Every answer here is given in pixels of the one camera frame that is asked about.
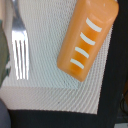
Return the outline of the pale green gripper finger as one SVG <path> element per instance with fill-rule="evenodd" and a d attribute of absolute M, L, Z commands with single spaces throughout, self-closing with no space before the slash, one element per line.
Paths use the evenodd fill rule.
<path fill-rule="evenodd" d="M 3 30 L 3 21 L 0 20 L 0 87 L 2 86 L 5 77 L 10 74 L 11 68 L 6 67 L 9 61 L 9 48 L 5 32 Z"/>

